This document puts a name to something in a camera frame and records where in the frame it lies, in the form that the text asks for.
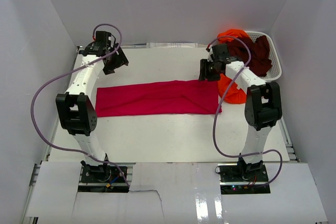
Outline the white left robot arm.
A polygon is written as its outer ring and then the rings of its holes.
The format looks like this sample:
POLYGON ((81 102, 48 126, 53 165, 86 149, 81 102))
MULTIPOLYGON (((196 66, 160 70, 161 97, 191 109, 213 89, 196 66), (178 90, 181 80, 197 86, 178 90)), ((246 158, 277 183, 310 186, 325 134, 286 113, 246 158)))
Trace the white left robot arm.
POLYGON ((93 133, 98 116, 90 97, 101 72, 105 75, 115 73, 117 68, 127 66, 129 61, 121 48, 103 59, 104 55, 119 46, 112 33, 97 31, 93 37, 94 41, 79 53, 84 68, 77 73, 67 91, 56 96, 56 107, 61 127, 74 137, 80 149, 86 153, 85 159, 81 161, 82 166, 88 174, 93 174, 98 181, 104 182, 110 178, 111 168, 92 159, 107 161, 108 156, 93 133))

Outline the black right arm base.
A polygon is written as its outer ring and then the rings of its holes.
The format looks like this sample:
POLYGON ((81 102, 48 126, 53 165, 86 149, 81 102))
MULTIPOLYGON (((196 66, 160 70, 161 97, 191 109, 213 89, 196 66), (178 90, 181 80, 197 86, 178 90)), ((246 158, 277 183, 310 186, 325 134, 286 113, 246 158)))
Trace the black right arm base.
POLYGON ((265 165, 260 170, 242 174, 237 165, 218 165, 215 173, 219 175, 222 195, 270 194, 270 186, 265 185, 269 178, 265 165))

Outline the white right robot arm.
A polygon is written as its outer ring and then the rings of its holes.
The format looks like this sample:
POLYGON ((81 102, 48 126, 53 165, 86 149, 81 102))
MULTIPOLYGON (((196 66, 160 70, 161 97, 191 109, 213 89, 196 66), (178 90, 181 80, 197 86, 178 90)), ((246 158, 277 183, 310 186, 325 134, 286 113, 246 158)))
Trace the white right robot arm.
POLYGON ((267 137, 282 117, 280 87, 258 77, 242 60, 231 56, 226 44, 208 46, 207 59, 200 61, 200 81, 217 81, 223 73, 246 94, 244 115, 248 123, 245 146, 238 157, 238 177, 247 182, 263 166, 267 137))

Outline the magenta t shirt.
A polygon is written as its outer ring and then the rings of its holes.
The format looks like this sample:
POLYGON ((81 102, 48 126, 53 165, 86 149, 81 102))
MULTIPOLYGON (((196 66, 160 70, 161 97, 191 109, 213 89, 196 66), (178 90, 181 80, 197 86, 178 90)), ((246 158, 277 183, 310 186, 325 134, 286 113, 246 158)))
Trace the magenta t shirt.
POLYGON ((98 88, 98 117, 157 114, 215 114, 216 82, 167 81, 98 88))

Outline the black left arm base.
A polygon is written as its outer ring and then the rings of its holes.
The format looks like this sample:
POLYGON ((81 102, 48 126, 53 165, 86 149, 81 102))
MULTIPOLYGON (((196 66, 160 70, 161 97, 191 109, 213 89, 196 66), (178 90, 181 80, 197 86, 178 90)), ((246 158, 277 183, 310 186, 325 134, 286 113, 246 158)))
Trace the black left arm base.
POLYGON ((120 166, 82 166, 78 184, 80 193, 128 193, 129 187, 124 178, 128 176, 128 167, 120 166))

